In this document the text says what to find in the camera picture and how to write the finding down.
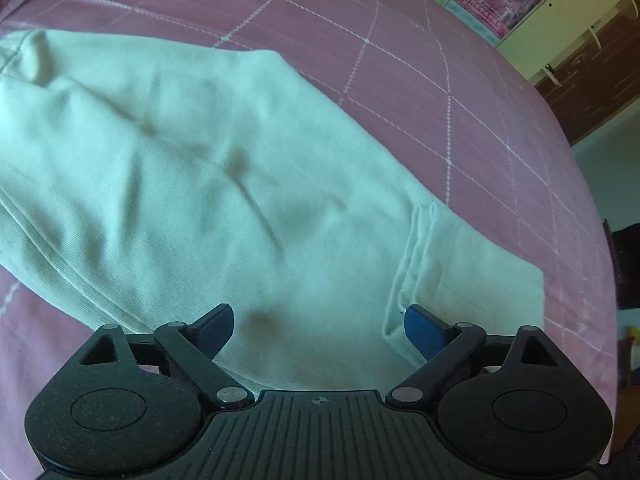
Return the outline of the white sweatpants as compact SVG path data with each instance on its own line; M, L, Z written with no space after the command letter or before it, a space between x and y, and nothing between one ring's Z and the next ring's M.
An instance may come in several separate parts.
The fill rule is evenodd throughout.
M23 30L1 41L1 263L89 327L217 304L254 390L390 390L404 316L512 335L544 276L475 231L273 51Z

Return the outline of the brown wooden door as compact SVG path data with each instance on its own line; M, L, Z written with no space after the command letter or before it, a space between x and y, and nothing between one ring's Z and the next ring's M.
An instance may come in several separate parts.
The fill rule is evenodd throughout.
M617 15L597 32L600 47L585 44L544 77L536 89L575 144L639 97L639 21Z

